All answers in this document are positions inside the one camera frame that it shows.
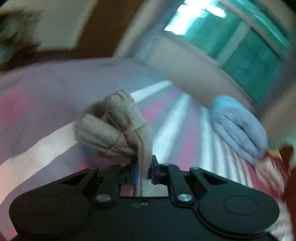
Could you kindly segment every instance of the metal screw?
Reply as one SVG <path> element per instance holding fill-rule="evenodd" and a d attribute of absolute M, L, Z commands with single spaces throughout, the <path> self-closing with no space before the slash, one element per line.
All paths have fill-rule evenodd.
<path fill-rule="evenodd" d="M 141 202 L 141 205 L 142 205 L 142 206 L 148 206 L 149 203 L 148 203 L 148 202 Z"/>
<path fill-rule="evenodd" d="M 178 200 L 182 202 L 189 202 L 192 200 L 192 196 L 189 194 L 180 194 L 178 196 Z"/>
<path fill-rule="evenodd" d="M 133 206 L 133 207 L 140 207 L 140 204 L 139 204 L 138 202 L 134 202 L 134 203 L 132 204 L 132 206 Z"/>
<path fill-rule="evenodd" d="M 107 194 L 101 194 L 99 196 L 97 196 L 96 198 L 99 202 L 108 202 L 111 200 L 111 196 L 107 195 Z"/>

